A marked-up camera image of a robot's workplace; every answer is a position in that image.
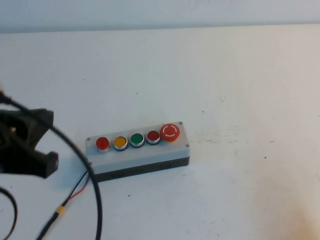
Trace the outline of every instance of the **white surface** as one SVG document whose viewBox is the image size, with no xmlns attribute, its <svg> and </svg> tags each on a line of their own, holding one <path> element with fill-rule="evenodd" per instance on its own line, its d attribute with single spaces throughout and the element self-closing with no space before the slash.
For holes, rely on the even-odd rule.
<svg viewBox="0 0 320 240">
<path fill-rule="evenodd" d="M 189 166 L 99 184 L 102 239 L 316 240 L 319 42 L 320 25 L 3 34 L 0 79 L 54 110 L 82 149 L 101 132 L 184 121 Z M 13 240 L 34 239 L 84 171 L 52 133 L 37 149 L 60 153 L 47 180 L 0 176 L 19 207 Z M 96 216 L 89 185 L 46 239 L 94 239 Z"/>
<path fill-rule="evenodd" d="M 150 145 L 147 142 L 140 148 L 134 148 L 130 145 L 130 137 L 133 134 L 141 134 L 146 138 L 150 131 L 160 132 L 162 124 L 156 126 L 146 126 L 140 129 L 130 129 L 98 136 L 90 136 L 90 140 L 86 140 L 85 150 L 88 161 L 92 163 L 92 169 L 95 174 L 133 168 L 137 166 L 165 162 L 175 159 L 190 157 L 190 145 L 186 136 L 186 131 L 183 124 L 172 122 L 180 129 L 180 135 L 174 142 L 160 141 L 157 145 Z M 128 148 L 124 151 L 114 149 L 113 141 L 123 136 L 127 138 Z M 97 150 L 96 141 L 100 137 L 105 137 L 110 141 L 111 149 L 107 154 L 101 154 Z"/>
<path fill-rule="evenodd" d="M 320 23 L 318 0 L 2 0 L 0 32 Z"/>
</svg>

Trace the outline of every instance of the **emergency stop button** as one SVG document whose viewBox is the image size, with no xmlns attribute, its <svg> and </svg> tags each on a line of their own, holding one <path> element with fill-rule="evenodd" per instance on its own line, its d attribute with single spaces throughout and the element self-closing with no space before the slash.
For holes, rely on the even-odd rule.
<svg viewBox="0 0 320 240">
<path fill-rule="evenodd" d="M 161 138 L 166 142 L 175 141 L 180 135 L 180 129 L 172 123 L 165 124 L 160 130 Z"/>
</svg>

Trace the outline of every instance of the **push button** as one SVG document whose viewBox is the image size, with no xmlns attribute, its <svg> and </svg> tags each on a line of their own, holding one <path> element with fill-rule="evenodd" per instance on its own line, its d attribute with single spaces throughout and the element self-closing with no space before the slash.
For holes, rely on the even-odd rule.
<svg viewBox="0 0 320 240">
<path fill-rule="evenodd" d="M 150 131 L 146 135 L 146 142 L 150 145 L 156 145 L 160 142 L 160 134 L 157 131 Z"/>
<path fill-rule="evenodd" d="M 166 142 L 173 142 L 179 137 L 180 129 L 177 125 L 168 123 L 161 127 L 160 135 Z"/>
<path fill-rule="evenodd" d="M 106 154 L 110 151 L 110 143 L 106 137 L 99 137 L 95 142 L 98 152 L 101 154 Z"/>
<path fill-rule="evenodd" d="M 124 136 L 118 136 L 113 141 L 113 147 L 117 151 L 124 151 L 128 147 L 128 140 Z"/>
<path fill-rule="evenodd" d="M 141 148 L 145 144 L 145 138 L 140 133 L 135 133 L 130 138 L 130 144 L 134 148 Z"/>
</svg>

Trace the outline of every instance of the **black base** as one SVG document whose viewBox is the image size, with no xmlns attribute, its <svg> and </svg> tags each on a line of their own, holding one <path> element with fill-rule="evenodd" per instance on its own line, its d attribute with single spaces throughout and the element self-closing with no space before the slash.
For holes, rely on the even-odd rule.
<svg viewBox="0 0 320 240">
<path fill-rule="evenodd" d="M 142 165 L 142 166 L 134 166 L 130 168 L 125 168 L 116 171 L 109 171 L 104 173 L 95 174 L 95 179 L 98 182 L 103 182 L 112 179 L 119 179 L 124 177 L 129 177 L 138 174 L 146 174 L 150 172 L 165 170 L 165 169 L 173 169 L 177 167 L 187 166 L 189 165 L 190 156 L 169 160 L 169 161 L 162 161 L 156 162 L 152 164 Z"/>
</svg>

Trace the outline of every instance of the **black cable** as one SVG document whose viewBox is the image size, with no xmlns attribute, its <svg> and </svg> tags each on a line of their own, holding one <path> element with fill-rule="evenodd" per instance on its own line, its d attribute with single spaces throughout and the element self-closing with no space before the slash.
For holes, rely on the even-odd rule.
<svg viewBox="0 0 320 240">
<path fill-rule="evenodd" d="M 76 153 L 76 155 L 80 158 L 81 162 L 85 166 L 85 168 L 88 170 L 88 174 L 91 178 L 92 185 L 94 188 L 95 193 L 95 199 L 96 199 L 96 205 L 97 205 L 97 227 L 96 227 L 96 235 L 95 239 L 100 240 L 101 239 L 101 233 L 102 233 L 102 220 L 103 220 L 103 212 L 102 212 L 102 200 L 101 200 L 101 194 L 99 190 L 99 185 L 96 180 L 96 177 L 94 175 L 94 172 L 91 168 L 91 166 L 88 163 L 88 159 L 84 156 L 84 154 L 77 148 L 77 146 L 66 136 L 64 135 L 59 129 L 57 129 L 55 126 L 50 125 L 45 120 L 31 112 L 28 108 L 21 105 L 20 103 L 12 100 L 11 98 L 5 96 L 0 91 L 0 103 L 5 103 L 7 105 L 12 105 L 16 108 L 18 108 L 21 112 L 26 114 L 27 116 L 35 119 L 39 124 L 43 125 L 44 127 L 52 130 L 56 135 L 58 135 L 66 144 L 70 146 L 70 148 Z"/>
<path fill-rule="evenodd" d="M 3 240 L 7 240 L 16 227 L 17 218 L 18 218 L 18 207 L 17 207 L 17 202 L 16 202 L 14 196 L 12 196 L 10 192 L 8 192 L 4 188 L 0 187 L 0 193 L 4 194 L 11 201 L 11 203 L 13 205 L 13 209 L 14 209 L 14 219 L 13 219 L 11 230 L 10 230 L 9 234 L 3 239 Z"/>
<path fill-rule="evenodd" d="M 74 186 L 74 188 L 72 189 L 71 193 L 69 194 L 69 196 L 65 199 L 65 201 L 61 204 L 62 207 L 66 206 L 66 204 L 69 202 L 69 198 L 72 196 L 72 194 L 74 194 L 74 191 L 77 189 L 78 185 L 81 183 L 82 179 L 85 177 L 85 175 L 87 174 L 88 171 L 85 171 L 85 173 L 82 175 L 82 177 L 80 178 L 80 180 L 77 182 L 77 184 Z M 41 240 L 44 238 L 44 236 L 46 235 L 46 233 L 48 232 L 49 228 L 51 227 L 51 225 L 55 222 L 55 220 L 57 220 L 57 218 L 59 217 L 60 212 L 59 212 L 59 208 L 57 211 L 54 212 L 54 214 L 52 215 L 52 217 L 49 219 L 49 221 L 45 224 L 45 226 L 43 227 L 43 229 L 41 230 L 39 236 L 37 237 L 36 240 Z"/>
</svg>

